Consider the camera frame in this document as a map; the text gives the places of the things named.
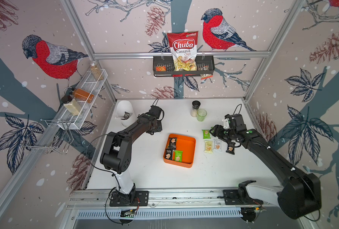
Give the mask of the orange storage box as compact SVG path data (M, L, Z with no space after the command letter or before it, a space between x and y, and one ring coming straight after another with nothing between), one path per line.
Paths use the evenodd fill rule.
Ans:
M167 164L191 168L194 163L196 139L190 136L170 134L163 154Z

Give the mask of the white cookie packet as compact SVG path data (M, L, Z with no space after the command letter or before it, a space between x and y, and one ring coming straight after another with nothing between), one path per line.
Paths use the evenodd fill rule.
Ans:
M218 139L214 139L214 148L213 151L222 152L222 143Z

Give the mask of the cream yellow cookie packet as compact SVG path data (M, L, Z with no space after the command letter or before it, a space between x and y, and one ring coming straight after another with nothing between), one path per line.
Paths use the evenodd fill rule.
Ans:
M204 141L205 144L205 153L213 154L213 141Z

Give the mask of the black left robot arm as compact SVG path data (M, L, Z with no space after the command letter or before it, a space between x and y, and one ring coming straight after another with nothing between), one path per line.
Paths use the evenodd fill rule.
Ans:
M128 167L132 159L133 143L143 134L162 131L161 118L159 113L147 112L139 115L136 122L126 129L117 133L108 133L100 156L100 164L110 172L113 172L118 182L117 197L121 202L133 203L135 199L136 186L131 179Z

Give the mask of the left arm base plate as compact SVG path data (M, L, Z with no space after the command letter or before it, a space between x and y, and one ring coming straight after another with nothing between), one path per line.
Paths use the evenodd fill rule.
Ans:
M115 190L109 196L110 207L141 207L148 205L149 191L132 191L129 194L123 194Z

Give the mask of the green cookie packet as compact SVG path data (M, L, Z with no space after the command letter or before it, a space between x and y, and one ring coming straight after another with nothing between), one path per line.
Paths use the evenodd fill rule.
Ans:
M174 155L173 155L173 159L176 162L182 162L182 156L183 156L183 151L175 150Z
M203 135L203 139L211 139L211 134L209 130L203 130L202 135Z

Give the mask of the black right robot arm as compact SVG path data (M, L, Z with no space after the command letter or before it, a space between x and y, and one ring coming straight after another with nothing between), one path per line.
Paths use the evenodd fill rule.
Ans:
M237 198L242 204L268 202L279 207L289 218L298 219L322 207L321 182L306 174L275 151L255 129L224 129L214 126L210 134L228 144L237 142L256 155L277 177L279 186L264 186L255 180L239 184Z

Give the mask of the black cookie packet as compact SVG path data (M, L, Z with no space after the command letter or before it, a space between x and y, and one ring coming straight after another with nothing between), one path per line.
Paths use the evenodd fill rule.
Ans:
M167 148L165 150L165 154L164 154L164 158L167 159L167 160L172 160L173 159L173 149L171 148Z
M169 144L168 144L168 148L171 148L171 149L176 149L177 148L177 138L176 137L171 137L169 139Z
M235 154L234 150L235 150L235 143L234 142L228 142L226 153L234 155Z

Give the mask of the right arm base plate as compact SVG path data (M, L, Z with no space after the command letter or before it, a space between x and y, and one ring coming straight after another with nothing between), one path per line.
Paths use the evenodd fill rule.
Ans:
M222 191L225 205L263 205L263 201L251 198L243 189L225 189Z

